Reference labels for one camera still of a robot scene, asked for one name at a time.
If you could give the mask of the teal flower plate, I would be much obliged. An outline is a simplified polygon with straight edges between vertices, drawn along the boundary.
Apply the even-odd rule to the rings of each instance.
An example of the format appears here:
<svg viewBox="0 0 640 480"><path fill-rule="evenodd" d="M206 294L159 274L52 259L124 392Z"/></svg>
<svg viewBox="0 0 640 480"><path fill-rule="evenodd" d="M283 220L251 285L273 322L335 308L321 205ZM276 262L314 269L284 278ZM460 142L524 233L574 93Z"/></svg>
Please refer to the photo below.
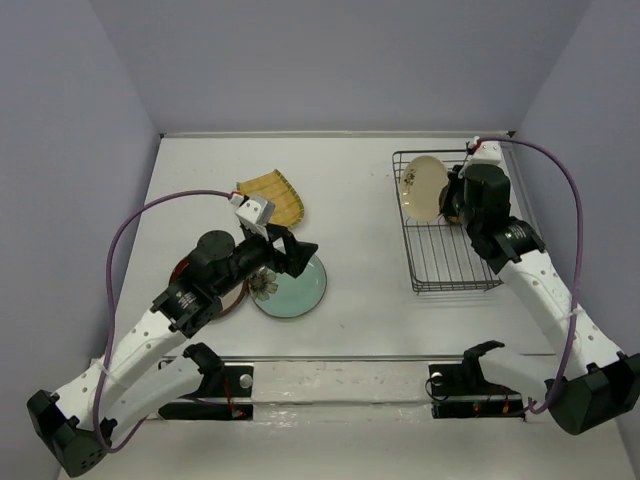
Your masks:
<svg viewBox="0 0 640 480"><path fill-rule="evenodd" d="M252 301L263 313L278 319L294 319L322 301L327 273L320 258L314 255L297 278L263 267L249 278L248 288Z"/></svg>

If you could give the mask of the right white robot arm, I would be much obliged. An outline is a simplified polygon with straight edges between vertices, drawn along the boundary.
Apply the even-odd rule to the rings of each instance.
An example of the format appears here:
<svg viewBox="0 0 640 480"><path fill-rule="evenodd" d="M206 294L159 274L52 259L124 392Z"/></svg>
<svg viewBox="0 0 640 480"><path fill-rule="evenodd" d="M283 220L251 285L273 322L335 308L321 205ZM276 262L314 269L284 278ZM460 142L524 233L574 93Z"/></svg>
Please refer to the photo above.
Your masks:
<svg viewBox="0 0 640 480"><path fill-rule="evenodd" d="M579 435L634 408L639 357L627 355L589 315L557 274L544 242L510 213L511 183L495 165L455 166L440 195L445 216L461 221L473 249L521 301L558 355L553 367L490 340L468 348L445 384L473 392L506 387L546 405L565 432Z"/></svg>

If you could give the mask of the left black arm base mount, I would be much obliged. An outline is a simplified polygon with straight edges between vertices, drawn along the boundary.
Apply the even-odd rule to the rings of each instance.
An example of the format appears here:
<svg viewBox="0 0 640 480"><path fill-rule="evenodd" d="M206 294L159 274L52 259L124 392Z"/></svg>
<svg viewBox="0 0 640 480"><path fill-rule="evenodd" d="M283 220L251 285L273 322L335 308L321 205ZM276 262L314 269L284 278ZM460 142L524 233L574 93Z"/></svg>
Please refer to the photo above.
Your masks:
<svg viewBox="0 0 640 480"><path fill-rule="evenodd" d="M204 379L192 393L160 407L163 420L181 421L250 421L254 365L227 363L221 374Z"/></svg>

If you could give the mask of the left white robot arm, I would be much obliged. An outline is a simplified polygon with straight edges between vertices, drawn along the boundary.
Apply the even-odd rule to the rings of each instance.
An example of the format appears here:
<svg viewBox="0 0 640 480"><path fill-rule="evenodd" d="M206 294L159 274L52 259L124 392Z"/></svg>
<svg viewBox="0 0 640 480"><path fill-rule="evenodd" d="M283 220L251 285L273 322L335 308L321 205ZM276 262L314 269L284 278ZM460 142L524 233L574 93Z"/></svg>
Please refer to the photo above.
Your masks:
<svg viewBox="0 0 640 480"><path fill-rule="evenodd" d="M210 347L187 344L189 339L219 316L223 297L259 269L297 278L318 250L278 225L243 234L241 243L222 230L202 235L184 269L111 352L64 386L29 398L36 434L69 477L89 472L114 440L163 404L215 392L224 363ZM167 371L146 374L180 345L186 349Z"/></svg>

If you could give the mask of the red rimmed pink plate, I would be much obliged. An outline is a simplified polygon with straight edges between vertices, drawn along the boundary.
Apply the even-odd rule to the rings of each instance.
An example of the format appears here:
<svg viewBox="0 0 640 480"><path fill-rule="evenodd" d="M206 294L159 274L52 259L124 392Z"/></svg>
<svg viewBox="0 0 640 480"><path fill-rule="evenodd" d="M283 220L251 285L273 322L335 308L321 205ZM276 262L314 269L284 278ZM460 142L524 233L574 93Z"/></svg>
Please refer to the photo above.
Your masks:
<svg viewBox="0 0 640 480"><path fill-rule="evenodd" d="M176 264L176 266L174 267L173 271L171 272L171 274L169 276L169 284L173 284L179 279L179 276L185 270L185 268L188 266L188 263L189 263L188 258L187 257L183 257ZM240 285L236 286L229 293L224 295L221 298L222 310L217 315L216 320L219 320L219 319L223 318L224 316L226 316L229 313L231 313L235 308L237 308L243 302L243 300L245 299L247 293L248 293L248 282L244 281Z"/></svg>

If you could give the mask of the cream round plate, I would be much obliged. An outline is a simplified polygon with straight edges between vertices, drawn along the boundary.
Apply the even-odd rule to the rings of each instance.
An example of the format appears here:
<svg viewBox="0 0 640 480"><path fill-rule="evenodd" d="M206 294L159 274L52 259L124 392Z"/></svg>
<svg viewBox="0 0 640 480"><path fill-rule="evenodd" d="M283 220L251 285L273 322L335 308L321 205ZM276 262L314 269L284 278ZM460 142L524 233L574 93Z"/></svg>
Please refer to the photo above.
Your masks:
<svg viewBox="0 0 640 480"><path fill-rule="evenodd" d="M400 204L416 222L432 222L440 214L439 196L448 184L447 167L429 155L414 158L400 182Z"/></svg>

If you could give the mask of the bamboo pattern square plate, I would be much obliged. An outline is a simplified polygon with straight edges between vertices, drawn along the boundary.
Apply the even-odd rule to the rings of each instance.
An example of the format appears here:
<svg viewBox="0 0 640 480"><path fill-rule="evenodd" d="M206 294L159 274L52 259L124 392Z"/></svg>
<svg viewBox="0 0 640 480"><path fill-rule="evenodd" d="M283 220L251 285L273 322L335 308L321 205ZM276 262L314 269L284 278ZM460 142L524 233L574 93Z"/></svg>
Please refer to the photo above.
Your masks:
<svg viewBox="0 0 640 480"><path fill-rule="evenodd" d="M258 195L274 203L270 222L292 228L304 218L304 204L286 177L278 170L236 183L236 190L247 196Z"/></svg>

